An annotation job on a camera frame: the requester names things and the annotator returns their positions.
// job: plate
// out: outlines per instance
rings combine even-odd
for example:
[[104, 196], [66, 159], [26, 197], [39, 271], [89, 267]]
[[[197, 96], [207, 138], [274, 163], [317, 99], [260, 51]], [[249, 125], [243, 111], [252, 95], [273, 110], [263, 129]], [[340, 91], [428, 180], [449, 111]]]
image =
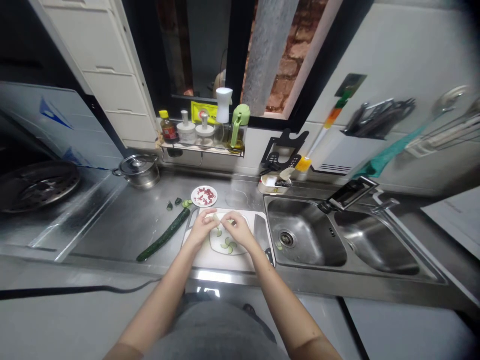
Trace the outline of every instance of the plate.
[[[227, 215], [226, 212], [214, 212], [214, 214], [218, 216], [220, 221], [225, 215]], [[214, 214], [208, 214], [207, 217], [213, 217]], [[243, 216], [243, 218], [246, 220], [246, 223], [250, 228], [247, 218], [245, 216]], [[234, 240], [233, 236], [222, 224], [210, 232], [210, 247], [214, 252], [228, 256], [243, 255], [248, 252], [246, 248]]]
[[[204, 199], [208, 199], [207, 196], [209, 195], [209, 191], [213, 195], [213, 198], [210, 199], [211, 200], [210, 203], [204, 203], [202, 200], [200, 200], [200, 201], [197, 200], [201, 196], [203, 196]], [[193, 192], [191, 193], [191, 200], [199, 208], [211, 207], [213, 204], [215, 204], [217, 202], [218, 198], [219, 198], [219, 195], [218, 195], [217, 191], [213, 187], [207, 186], [207, 185], [199, 186], [195, 190], [193, 190]]]

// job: small white plate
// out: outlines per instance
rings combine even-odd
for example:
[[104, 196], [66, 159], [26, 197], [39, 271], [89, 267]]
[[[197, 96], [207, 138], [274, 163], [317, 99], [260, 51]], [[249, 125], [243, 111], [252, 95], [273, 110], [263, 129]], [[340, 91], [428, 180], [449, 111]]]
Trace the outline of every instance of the small white plate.
[[[215, 197], [212, 199], [212, 202], [211, 203], [208, 203], [208, 204], [205, 204], [204, 202], [198, 202], [196, 199], [200, 196], [203, 195], [203, 197], [205, 198], [206, 195], [203, 194], [203, 191], [200, 191], [200, 189], [202, 190], [211, 190], [211, 192], [213, 193], [213, 195], [215, 195]], [[199, 186], [197, 187], [195, 190], [193, 190], [193, 192], [191, 193], [191, 200], [193, 201], [193, 203], [198, 206], [199, 208], [208, 208], [208, 207], [211, 207], [213, 204], [215, 204], [217, 202], [217, 199], [219, 198], [219, 194], [217, 193], [217, 191], [211, 187], [211, 186]]]

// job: power cord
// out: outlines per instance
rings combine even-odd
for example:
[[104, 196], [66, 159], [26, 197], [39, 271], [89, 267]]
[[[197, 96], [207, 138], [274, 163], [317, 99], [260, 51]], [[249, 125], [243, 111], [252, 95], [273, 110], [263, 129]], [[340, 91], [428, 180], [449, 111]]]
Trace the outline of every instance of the power cord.
[[73, 295], [97, 292], [109, 292], [114, 294], [131, 294], [146, 288], [148, 285], [158, 283], [161, 279], [150, 280], [139, 287], [133, 289], [120, 289], [113, 286], [75, 286], [75, 287], [44, 287], [16, 290], [1, 290], [0, 301], [14, 299], [41, 298], [49, 296]]

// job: stainless steel sink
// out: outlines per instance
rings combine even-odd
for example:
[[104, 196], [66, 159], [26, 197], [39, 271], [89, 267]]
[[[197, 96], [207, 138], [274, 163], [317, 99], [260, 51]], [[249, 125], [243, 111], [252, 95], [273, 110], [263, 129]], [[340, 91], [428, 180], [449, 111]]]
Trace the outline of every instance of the stainless steel sink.
[[272, 241], [279, 264], [341, 267], [347, 251], [323, 212], [314, 204], [273, 200], [268, 205]]
[[378, 218], [362, 212], [336, 212], [338, 231], [368, 266], [383, 273], [417, 275], [420, 266], [394, 233]]
[[273, 251], [283, 266], [446, 283], [385, 214], [355, 204], [325, 214], [309, 200], [264, 198]]

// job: soy sauce bottle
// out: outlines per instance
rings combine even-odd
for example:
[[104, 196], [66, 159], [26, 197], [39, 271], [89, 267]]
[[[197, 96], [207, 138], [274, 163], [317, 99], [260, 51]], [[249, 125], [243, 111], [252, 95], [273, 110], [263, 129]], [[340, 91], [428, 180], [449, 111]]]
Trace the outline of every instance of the soy sauce bottle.
[[175, 144], [180, 141], [179, 133], [175, 124], [170, 121], [169, 112], [166, 110], [159, 111], [161, 118], [161, 132], [163, 134], [163, 139], [167, 144]]

